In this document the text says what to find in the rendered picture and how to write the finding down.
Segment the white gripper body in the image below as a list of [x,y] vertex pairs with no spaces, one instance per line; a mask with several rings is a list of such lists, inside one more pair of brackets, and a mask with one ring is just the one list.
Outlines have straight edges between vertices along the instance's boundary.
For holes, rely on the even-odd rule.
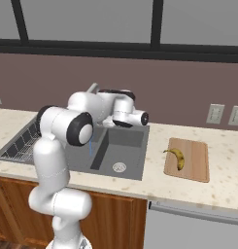
[[109,116],[106,120],[104,120],[102,122],[102,125],[105,127],[114,127],[115,126],[115,124],[113,122],[113,118],[111,116]]

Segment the grey kitchen sink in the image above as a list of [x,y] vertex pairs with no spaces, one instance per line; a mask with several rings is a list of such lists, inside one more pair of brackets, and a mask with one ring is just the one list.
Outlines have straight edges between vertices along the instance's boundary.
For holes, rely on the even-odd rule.
[[[65,157],[71,171],[142,180],[150,127],[96,126],[89,142],[82,147],[67,145]],[[0,160],[33,164],[33,146],[40,138],[36,119],[31,120],[2,149]]]

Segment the grey sink faucet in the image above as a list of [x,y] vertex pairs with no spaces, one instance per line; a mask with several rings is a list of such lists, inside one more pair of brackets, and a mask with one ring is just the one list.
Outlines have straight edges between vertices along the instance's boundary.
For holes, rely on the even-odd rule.
[[99,91],[99,87],[97,83],[93,83],[89,89],[87,90],[87,92],[89,93],[97,93]]

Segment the yellow banana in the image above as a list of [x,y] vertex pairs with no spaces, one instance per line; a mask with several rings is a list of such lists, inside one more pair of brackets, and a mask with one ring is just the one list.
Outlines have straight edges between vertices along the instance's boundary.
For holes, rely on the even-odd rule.
[[177,168],[178,170],[182,170],[185,166],[185,157],[184,154],[177,148],[173,148],[173,149],[168,149],[168,150],[164,150],[164,153],[172,153],[176,159],[177,159]]

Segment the wooden cutting board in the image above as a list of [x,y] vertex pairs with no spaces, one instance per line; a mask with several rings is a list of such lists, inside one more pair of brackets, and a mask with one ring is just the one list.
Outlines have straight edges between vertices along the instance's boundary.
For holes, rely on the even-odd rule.
[[202,183],[210,181],[206,143],[172,137],[169,139],[168,149],[173,148],[179,149],[184,154],[185,166],[182,170],[178,170],[176,157],[167,152],[164,165],[166,175]]

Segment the brown wooden cabinet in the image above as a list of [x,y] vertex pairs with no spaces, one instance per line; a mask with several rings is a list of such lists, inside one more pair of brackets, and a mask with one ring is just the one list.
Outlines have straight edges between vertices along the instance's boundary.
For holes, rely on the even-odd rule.
[[[34,182],[0,177],[0,240],[46,249],[53,239],[51,216],[29,208]],[[92,192],[92,209],[80,221],[93,249],[143,249],[147,202]]]

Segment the black framed window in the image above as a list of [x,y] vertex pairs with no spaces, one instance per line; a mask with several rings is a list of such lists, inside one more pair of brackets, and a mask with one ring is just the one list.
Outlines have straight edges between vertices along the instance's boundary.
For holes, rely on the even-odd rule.
[[0,53],[238,63],[238,0],[0,0]]

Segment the grey dishwasher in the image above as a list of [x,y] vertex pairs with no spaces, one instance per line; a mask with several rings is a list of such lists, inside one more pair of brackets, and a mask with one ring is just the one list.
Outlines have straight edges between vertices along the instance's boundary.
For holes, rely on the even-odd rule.
[[238,249],[238,211],[150,201],[144,249]]

